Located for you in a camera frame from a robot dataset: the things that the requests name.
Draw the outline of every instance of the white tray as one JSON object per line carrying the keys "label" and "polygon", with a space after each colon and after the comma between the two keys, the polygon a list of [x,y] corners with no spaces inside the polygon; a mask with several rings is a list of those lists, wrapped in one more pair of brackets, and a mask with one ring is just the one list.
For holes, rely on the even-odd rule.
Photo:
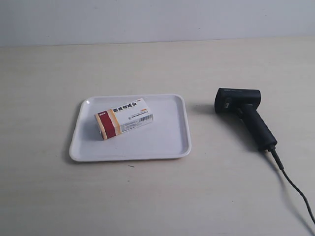
{"label": "white tray", "polygon": [[[94,114],[143,98],[154,121],[103,140]],[[75,161],[118,161],[180,158],[189,154],[191,141],[185,103],[176,94],[90,97],[82,103],[70,157]]]}

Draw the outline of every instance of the black cord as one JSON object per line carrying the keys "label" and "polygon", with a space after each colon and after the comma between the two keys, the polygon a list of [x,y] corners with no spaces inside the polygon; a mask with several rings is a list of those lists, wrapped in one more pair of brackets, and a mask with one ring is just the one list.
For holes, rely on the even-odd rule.
{"label": "black cord", "polygon": [[286,180],[292,185],[292,187],[302,196],[305,204],[306,204],[306,208],[307,208],[307,211],[309,212],[310,214],[310,217],[313,221],[313,223],[315,224],[315,218],[313,216],[313,213],[312,213],[312,209],[310,207],[310,204],[309,204],[309,201],[307,200],[307,198],[305,197],[304,193],[290,180],[290,178],[287,176],[286,172],[284,171],[284,166],[282,165],[281,163],[281,160],[280,158],[278,157],[278,154],[275,150],[275,146],[271,147],[270,149],[268,149],[272,156],[274,157],[279,169],[282,171],[284,177],[286,178]]}

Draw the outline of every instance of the red stripe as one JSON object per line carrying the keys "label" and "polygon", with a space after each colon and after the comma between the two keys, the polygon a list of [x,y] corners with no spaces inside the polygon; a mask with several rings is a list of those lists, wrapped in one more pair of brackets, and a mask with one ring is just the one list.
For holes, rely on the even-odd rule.
{"label": "red stripe", "polygon": [[106,135],[107,135],[107,138],[111,138],[111,137],[114,137],[116,136],[116,133],[115,133],[115,127],[112,123],[112,120],[110,119],[107,111],[106,112],[101,112],[101,113],[98,113],[98,114],[102,114],[99,116],[100,120],[102,121],[102,124],[105,128],[105,132],[106,132]]}

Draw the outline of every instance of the white table surface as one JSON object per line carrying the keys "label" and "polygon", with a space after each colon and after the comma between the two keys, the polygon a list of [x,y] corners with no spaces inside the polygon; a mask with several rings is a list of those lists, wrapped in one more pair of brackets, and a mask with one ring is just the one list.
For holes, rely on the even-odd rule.
{"label": "white table surface", "polygon": [[[312,235],[274,161],[214,114],[218,87],[261,90],[258,111],[315,210],[315,37],[0,48],[0,234]],[[84,99],[144,93],[184,97],[189,156],[70,160]]]}

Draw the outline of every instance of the tray rim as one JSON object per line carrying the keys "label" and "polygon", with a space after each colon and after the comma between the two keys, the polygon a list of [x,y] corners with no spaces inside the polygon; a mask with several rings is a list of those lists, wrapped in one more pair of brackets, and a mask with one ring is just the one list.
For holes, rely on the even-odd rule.
{"label": "tray rim", "polygon": [[[81,158],[77,158],[77,156],[73,153],[73,143],[74,143],[74,138],[76,136],[76,133],[78,132],[78,123],[80,120],[80,117],[82,116],[82,112],[83,112],[83,107],[85,106],[85,104],[87,103],[88,100],[91,99],[96,99],[96,98],[121,98],[121,97],[160,97],[160,96],[174,96],[174,97],[178,97],[181,101],[181,105],[182,105],[182,109],[184,112],[184,121],[185,121],[185,129],[186,129],[186,134],[187,134],[187,141],[188,141],[188,148],[184,153],[181,154],[174,154],[174,155],[161,155],[160,157],[158,155],[155,155],[154,158],[137,158],[137,159],[115,159],[115,160],[104,160],[104,159],[100,159],[100,160],[82,160]],[[161,94],[136,94],[136,95],[110,95],[110,96],[92,96],[89,97],[87,99],[85,99],[80,106],[80,111],[78,114],[78,118],[75,124],[75,128],[73,131],[73,136],[72,136],[72,140],[71,140],[71,144],[69,147],[69,155],[71,157],[72,160],[76,161],[76,162],[110,162],[110,161],[137,161],[137,160],[158,160],[158,159],[178,159],[178,158],[182,158],[184,156],[187,156],[191,151],[191,137],[190,137],[190,131],[189,131],[189,125],[188,125],[188,117],[187,117],[187,112],[186,112],[186,106],[185,106],[185,101],[184,98],[176,93],[161,93]]]}

